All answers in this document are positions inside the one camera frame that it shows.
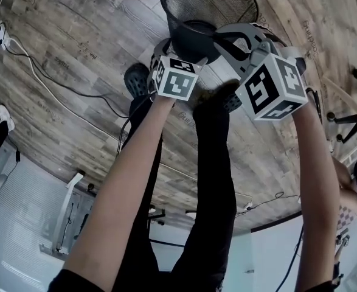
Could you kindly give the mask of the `person's left forearm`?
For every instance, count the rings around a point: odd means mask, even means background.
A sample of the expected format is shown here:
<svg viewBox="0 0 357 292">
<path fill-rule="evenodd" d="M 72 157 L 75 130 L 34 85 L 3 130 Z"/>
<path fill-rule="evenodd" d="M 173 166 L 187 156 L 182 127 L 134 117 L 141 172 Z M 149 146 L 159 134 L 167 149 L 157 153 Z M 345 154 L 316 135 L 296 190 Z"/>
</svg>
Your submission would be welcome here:
<svg viewBox="0 0 357 292">
<path fill-rule="evenodd" d="M 174 99 L 157 96 L 120 152 L 97 194 L 64 268 L 112 289 Z"/>
</svg>

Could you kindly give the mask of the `person's right black shoe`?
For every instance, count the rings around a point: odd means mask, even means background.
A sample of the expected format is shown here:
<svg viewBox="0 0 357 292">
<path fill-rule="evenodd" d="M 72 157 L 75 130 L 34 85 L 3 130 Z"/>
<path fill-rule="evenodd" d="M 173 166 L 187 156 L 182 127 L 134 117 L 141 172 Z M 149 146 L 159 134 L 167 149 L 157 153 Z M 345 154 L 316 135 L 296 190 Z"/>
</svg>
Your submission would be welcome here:
<svg viewBox="0 0 357 292">
<path fill-rule="evenodd" d="M 228 80 L 214 90 L 203 91 L 196 101 L 193 113 L 231 113 L 241 107 L 242 102 L 235 93 L 240 85 L 237 79 Z"/>
</svg>

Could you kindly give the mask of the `person's left leg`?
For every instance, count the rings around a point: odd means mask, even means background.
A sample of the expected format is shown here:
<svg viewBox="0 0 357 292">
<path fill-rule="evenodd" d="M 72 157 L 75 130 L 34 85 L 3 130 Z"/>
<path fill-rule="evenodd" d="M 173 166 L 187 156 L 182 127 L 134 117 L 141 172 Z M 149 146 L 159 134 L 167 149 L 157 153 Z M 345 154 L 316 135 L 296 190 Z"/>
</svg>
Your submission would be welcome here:
<svg viewBox="0 0 357 292">
<path fill-rule="evenodd" d="M 148 238 L 148 211 L 161 160 L 162 140 L 154 155 L 154 161 L 137 212 L 125 255 L 112 292 L 143 292 L 149 281 L 158 275 L 158 263 Z"/>
</svg>

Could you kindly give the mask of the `white metal stand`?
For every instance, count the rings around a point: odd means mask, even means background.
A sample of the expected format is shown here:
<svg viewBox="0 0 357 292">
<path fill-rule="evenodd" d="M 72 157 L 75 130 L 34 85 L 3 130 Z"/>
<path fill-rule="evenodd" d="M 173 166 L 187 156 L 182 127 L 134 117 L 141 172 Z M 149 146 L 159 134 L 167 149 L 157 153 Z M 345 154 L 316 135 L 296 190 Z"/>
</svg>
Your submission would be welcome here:
<svg viewBox="0 0 357 292">
<path fill-rule="evenodd" d="M 39 245 L 40 253 L 49 257 L 52 257 L 57 260 L 65 261 L 66 254 L 61 253 L 62 244 L 60 243 L 61 227 L 63 225 L 66 211 L 74 190 L 75 185 L 85 176 L 83 170 L 77 170 L 77 173 L 73 178 L 66 184 L 65 188 L 67 189 L 62 207 L 60 209 L 57 221 L 55 224 L 54 234 L 51 238 L 51 247 L 44 246 L 43 244 Z"/>
</svg>

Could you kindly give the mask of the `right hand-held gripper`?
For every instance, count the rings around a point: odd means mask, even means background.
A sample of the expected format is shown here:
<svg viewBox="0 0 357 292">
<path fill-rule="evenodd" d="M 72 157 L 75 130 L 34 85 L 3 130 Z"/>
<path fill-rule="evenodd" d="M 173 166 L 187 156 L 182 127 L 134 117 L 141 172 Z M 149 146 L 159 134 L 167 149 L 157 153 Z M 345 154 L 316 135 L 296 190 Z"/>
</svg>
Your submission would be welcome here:
<svg viewBox="0 0 357 292">
<path fill-rule="evenodd" d="M 250 52 L 234 43 L 246 41 Z M 252 120 L 282 120 L 308 102 L 302 81 L 305 60 L 296 47 L 277 48 L 253 24 L 217 30 L 215 48 L 240 77 L 236 95 Z"/>
</svg>

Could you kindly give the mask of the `black wire mesh wastebasket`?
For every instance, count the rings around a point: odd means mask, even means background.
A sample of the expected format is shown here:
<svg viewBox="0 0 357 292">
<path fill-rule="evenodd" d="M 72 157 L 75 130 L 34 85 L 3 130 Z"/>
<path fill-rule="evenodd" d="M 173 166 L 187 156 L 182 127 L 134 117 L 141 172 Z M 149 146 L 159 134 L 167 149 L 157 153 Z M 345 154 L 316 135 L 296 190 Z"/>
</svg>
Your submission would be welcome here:
<svg viewBox="0 0 357 292">
<path fill-rule="evenodd" d="M 220 56 L 212 35 L 228 24 L 254 23 L 258 18 L 256 0 L 160 0 L 176 55 L 191 63 Z"/>
</svg>

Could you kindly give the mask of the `white power strip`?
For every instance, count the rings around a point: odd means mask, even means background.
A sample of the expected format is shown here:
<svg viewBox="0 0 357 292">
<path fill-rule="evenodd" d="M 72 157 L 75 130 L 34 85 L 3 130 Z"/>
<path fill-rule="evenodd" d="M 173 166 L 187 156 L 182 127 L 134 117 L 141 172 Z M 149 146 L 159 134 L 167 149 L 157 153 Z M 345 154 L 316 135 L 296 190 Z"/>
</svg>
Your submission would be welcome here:
<svg viewBox="0 0 357 292">
<path fill-rule="evenodd" d="M 10 46 L 10 36 L 7 32 L 5 22 L 1 21 L 0 22 L 0 44 L 1 47 L 6 50 Z"/>
</svg>

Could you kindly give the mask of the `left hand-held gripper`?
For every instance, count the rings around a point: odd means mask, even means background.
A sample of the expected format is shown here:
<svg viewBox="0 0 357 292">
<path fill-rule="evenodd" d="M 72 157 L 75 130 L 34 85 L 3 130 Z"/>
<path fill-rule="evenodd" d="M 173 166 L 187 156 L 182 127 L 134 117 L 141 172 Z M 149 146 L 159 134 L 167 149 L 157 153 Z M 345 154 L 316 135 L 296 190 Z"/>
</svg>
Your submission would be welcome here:
<svg viewBox="0 0 357 292">
<path fill-rule="evenodd" d="M 199 77 L 199 71 L 208 64 L 204 57 L 196 64 L 167 57 L 171 38 L 156 45 L 151 56 L 151 78 L 159 96 L 188 101 Z"/>
</svg>

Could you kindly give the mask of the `person's black shoe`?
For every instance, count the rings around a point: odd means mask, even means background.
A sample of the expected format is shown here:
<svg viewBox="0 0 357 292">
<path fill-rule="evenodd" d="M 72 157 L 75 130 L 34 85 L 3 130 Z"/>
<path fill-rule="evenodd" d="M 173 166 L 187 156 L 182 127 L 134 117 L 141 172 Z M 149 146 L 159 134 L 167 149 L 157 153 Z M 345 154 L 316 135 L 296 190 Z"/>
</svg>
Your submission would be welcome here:
<svg viewBox="0 0 357 292">
<path fill-rule="evenodd" d="M 235 93 L 240 85 L 237 79 L 228 80 L 214 90 L 203 91 L 196 101 L 193 113 L 231 113 L 241 107 L 242 102 Z"/>
<path fill-rule="evenodd" d="M 136 63 L 130 66 L 124 74 L 124 84 L 135 99 L 140 96 L 147 96 L 149 69 L 142 63 Z"/>
</svg>

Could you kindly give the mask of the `person's left black shoe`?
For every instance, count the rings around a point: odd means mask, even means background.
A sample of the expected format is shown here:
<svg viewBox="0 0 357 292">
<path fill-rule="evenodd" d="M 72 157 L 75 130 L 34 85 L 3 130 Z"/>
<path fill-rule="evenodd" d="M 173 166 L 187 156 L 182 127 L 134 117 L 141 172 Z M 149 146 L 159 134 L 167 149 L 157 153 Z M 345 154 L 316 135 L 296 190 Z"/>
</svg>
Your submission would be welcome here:
<svg viewBox="0 0 357 292">
<path fill-rule="evenodd" d="M 124 74 L 124 84 L 135 99 L 140 96 L 147 96 L 149 69 L 142 63 L 136 63 L 130 66 Z"/>
</svg>

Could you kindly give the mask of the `person's right forearm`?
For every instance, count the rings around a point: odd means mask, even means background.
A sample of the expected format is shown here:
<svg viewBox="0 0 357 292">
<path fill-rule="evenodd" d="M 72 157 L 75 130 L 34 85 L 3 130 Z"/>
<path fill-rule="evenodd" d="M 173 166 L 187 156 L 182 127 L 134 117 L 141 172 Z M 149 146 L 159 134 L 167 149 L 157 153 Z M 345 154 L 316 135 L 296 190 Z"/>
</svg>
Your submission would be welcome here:
<svg viewBox="0 0 357 292">
<path fill-rule="evenodd" d="M 295 112 L 300 156 L 303 243 L 295 292 L 331 292 L 340 205 L 339 183 L 317 111 Z"/>
</svg>

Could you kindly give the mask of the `black metal frame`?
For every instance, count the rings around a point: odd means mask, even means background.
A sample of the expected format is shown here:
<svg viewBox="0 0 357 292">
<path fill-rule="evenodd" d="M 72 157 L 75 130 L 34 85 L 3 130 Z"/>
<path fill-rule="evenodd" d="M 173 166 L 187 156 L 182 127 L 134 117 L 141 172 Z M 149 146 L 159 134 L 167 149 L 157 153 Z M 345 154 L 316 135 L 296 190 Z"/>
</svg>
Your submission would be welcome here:
<svg viewBox="0 0 357 292">
<path fill-rule="evenodd" d="M 152 244 L 183 248 L 189 230 L 167 224 L 165 210 L 151 207 L 147 220 L 148 239 Z"/>
</svg>

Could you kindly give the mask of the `black office chair base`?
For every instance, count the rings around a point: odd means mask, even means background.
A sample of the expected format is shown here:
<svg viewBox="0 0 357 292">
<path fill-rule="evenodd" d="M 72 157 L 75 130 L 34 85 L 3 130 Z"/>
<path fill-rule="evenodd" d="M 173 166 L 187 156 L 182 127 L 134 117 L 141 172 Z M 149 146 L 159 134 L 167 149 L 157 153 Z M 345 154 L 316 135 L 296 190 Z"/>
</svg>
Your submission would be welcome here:
<svg viewBox="0 0 357 292">
<path fill-rule="evenodd" d="M 351 75 L 354 79 L 357 80 L 357 68 L 353 68 L 351 71 Z M 352 129 L 348 132 L 348 134 L 344 137 L 341 134 L 338 134 L 336 136 L 336 139 L 338 142 L 342 142 L 343 144 L 348 142 L 356 133 L 357 133 L 357 115 L 356 112 L 352 115 L 349 116 L 344 116 L 344 117 L 337 117 L 334 112 L 328 112 L 327 113 L 327 120 L 330 122 L 334 122 L 337 125 L 342 125 L 342 124 L 351 124 L 353 123 L 354 126 Z"/>
</svg>

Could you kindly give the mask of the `person's leg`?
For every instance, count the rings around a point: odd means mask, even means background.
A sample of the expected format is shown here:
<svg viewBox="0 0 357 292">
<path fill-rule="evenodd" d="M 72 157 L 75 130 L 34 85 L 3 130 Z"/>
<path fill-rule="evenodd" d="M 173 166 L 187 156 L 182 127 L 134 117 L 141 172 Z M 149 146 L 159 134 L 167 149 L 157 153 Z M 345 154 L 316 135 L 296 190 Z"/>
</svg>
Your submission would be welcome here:
<svg viewBox="0 0 357 292">
<path fill-rule="evenodd" d="M 143 292 L 149 281 L 158 275 L 158 263 L 148 238 L 148 211 L 161 160 L 162 140 L 154 155 L 154 161 L 137 212 L 125 255 L 112 292 Z"/>
<path fill-rule="evenodd" d="M 230 116 L 221 105 L 203 103 L 193 118 L 198 137 L 196 219 L 168 287 L 172 292 L 219 292 L 237 212 L 227 149 Z"/>
</svg>

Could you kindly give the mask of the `white window blinds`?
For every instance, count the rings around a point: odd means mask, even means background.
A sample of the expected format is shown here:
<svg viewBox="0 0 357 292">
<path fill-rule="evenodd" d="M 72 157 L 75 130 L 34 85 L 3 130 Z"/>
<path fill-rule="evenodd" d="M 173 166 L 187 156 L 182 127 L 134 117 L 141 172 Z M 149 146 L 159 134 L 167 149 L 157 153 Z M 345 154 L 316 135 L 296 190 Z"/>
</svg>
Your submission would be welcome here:
<svg viewBox="0 0 357 292">
<path fill-rule="evenodd" d="M 74 189 L 65 210 L 64 182 L 25 157 L 0 150 L 0 291 L 46 292 L 72 249 L 94 198 Z"/>
</svg>

